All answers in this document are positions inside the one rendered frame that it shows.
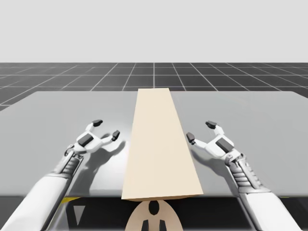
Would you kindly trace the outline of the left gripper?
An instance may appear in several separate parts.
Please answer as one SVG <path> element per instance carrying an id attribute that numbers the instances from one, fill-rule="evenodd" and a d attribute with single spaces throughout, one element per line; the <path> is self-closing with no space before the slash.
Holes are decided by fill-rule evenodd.
<path id="1" fill-rule="evenodd" d="M 116 130 L 112 134 L 105 134 L 101 139 L 94 135 L 92 132 L 96 127 L 99 127 L 103 123 L 103 120 L 93 120 L 85 128 L 85 132 L 79 135 L 74 144 L 74 151 L 78 153 L 95 152 L 100 144 L 108 145 L 116 141 L 120 135 L 120 131 Z"/>

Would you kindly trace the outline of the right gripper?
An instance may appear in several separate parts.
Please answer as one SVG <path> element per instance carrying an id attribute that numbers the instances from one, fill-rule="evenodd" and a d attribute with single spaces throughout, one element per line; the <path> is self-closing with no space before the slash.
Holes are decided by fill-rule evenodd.
<path id="1" fill-rule="evenodd" d="M 224 130 L 216 122 L 206 121 L 205 124 L 208 128 L 212 129 L 216 135 L 212 141 L 207 144 L 196 139 L 190 132 L 186 134 L 187 140 L 191 145 L 200 149 L 205 149 L 214 158 L 221 159 L 234 149 L 234 143 L 224 135 Z"/>

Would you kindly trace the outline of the tall board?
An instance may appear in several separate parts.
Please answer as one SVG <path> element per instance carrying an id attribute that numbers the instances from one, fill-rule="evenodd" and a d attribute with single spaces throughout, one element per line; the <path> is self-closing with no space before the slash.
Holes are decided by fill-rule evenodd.
<path id="1" fill-rule="evenodd" d="M 149 201 L 202 194 L 169 89 L 139 89 L 121 198 Z"/>

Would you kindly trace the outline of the tan robot part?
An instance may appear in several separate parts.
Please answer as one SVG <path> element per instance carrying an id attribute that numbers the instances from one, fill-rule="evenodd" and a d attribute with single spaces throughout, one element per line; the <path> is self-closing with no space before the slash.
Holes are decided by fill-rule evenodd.
<path id="1" fill-rule="evenodd" d="M 175 210 L 164 200 L 144 201 L 131 213 L 125 231 L 183 231 Z"/>

